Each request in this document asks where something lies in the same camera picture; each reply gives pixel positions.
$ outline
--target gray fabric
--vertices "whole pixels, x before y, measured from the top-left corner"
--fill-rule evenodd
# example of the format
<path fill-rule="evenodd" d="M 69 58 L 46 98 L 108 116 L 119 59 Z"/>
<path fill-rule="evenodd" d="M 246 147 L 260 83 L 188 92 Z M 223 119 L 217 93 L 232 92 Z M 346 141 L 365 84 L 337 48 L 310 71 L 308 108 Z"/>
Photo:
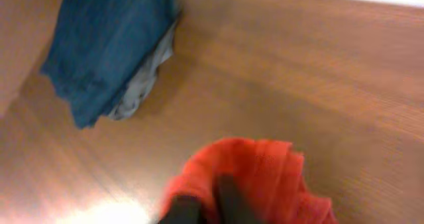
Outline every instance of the gray fabric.
<path fill-rule="evenodd" d="M 109 118 L 121 120 L 131 117 L 152 91 L 157 78 L 156 69 L 174 53 L 172 42 L 174 40 L 175 27 L 176 22 L 168 29 L 154 52 L 144 60 L 140 70 L 127 84 L 127 90 L 123 98 L 108 115 Z"/>

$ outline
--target towel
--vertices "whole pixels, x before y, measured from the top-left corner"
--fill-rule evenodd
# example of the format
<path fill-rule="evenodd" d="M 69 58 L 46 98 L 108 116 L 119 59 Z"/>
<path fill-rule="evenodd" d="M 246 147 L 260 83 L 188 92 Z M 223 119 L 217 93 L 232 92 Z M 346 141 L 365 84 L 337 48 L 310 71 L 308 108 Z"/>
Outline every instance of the towel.
<path fill-rule="evenodd" d="M 223 139 L 200 150 L 166 191 L 162 214 L 176 196 L 200 200 L 208 223 L 218 223 L 214 184 L 232 176 L 240 193 L 265 223 L 337 223 L 329 198 L 317 197 L 301 176 L 303 155 L 276 140 Z"/>
<path fill-rule="evenodd" d="M 41 72 L 70 104 L 77 127 L 93 126 L 175 22 L 176 0 L 63 0 Z"/>

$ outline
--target wood grain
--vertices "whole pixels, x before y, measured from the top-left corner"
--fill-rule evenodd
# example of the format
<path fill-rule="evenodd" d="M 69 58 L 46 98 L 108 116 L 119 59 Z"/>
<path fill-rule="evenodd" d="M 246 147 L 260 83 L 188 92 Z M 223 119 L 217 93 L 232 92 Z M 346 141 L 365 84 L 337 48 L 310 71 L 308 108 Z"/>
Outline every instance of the wood grain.
<path fill-rule="evenodd" d="M 0 221 L 128 202 L 152 219 L 197 149 L 244 136 L 292 141 L 341 223 L 424 222 L 424 10 L 183 1 L 176 54 L 129 120 L 78 131 L 47 78 L 30 75 L 1 121 Z"/>

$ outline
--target fabric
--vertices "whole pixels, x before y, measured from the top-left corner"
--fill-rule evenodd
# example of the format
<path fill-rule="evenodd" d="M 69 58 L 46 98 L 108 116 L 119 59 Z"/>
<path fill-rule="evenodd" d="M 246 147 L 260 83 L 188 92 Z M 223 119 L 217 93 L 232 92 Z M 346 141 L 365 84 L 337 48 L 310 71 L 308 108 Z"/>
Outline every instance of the fabric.
<path fill-rule="evenodd" d="M 41 72 L 92 126 L 120 102 L 126 84 L 176 20 L 176 0 L 63 0 Z"/>
<path fill-rule="evenodd" d="M 213 184 L 230 175 L 265 223 L 337 223 L 331 200 L 311 194 L 301 177 L 303 156 L 289 142 L 224 139 L 200 150 L 166 191 L 165 214 L 175 196 L 201 200 L 208 223 L 218 223 Z"/>
<path fill-rule="evenodd" d="M 140 104 L 147 98 L 156 82 L 158 66 L 165 62 L 174 53 L 172 42 L 174 41 L 175 22 L 168 29 L 165 36 L 160 40 L 154 52 L 143 59 L 141 68 L 127 84 L 127 90 L 121 101 L 116 105 L 109 118 L 121 120 L 131 117 Z"/>

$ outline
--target folded blue cloth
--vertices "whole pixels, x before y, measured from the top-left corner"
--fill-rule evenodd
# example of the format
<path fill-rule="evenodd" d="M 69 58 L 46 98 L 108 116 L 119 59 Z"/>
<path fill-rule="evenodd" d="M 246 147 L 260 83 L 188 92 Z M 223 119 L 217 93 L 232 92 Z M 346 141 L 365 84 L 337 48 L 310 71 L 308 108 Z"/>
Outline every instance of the folded blue cloth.
<path fill-rule="evenodd" d="M 176 0 L 63 0 L 41 72 L 77 127 L 111 112 L 177 13 Z"/>

